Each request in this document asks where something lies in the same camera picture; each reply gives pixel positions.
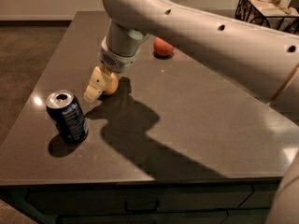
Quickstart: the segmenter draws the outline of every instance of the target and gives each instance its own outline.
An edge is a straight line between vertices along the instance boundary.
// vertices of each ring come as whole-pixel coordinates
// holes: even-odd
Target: drawer
[[[251,193],[249,185],[35,191],[26,200],[47,215],[91,216],[237,208]]]
[[[264,224],[269,209],[232,210],[221,224]]]
[[[252,186],[253,193],[240,206],[241,208],[270,208],[278,184],[259,184]]]
[[[59,217],[58,224],[221,224],[226,212],[125,215],[110,217]]]

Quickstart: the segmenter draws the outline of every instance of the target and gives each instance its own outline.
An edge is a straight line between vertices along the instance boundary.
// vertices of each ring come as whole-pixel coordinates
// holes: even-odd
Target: orange ball
[[[114,73],[111,73],[112,82],[111,84],[103,91],[103,95],[113,94],[119,87],[119,80]]]
[[[174,47],[162,40],[159,37],[156,37],[153,42],[153,49],[158,56],[170,56],[174,51]]]

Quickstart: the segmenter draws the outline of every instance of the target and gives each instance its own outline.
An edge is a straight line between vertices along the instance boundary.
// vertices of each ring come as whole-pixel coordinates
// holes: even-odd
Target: can
[[[53,92],[46,101],[47,112],[67,143],[78,143],[88,134],[88,126],[77,97],[67,90]]]

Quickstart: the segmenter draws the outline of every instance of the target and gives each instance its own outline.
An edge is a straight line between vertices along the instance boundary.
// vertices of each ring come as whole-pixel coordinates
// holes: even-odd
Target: floor
[[[19,116],[67,25],[0,26],[0,145]],[[0,201],[1,224],[34,224],[33,220]]]

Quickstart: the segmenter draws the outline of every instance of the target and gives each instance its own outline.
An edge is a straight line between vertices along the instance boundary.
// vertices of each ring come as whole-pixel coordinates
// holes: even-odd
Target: red ball
[[[153,49],[158,56],[170,56],[175,48],[161,38],[156,37],[153,42]]]

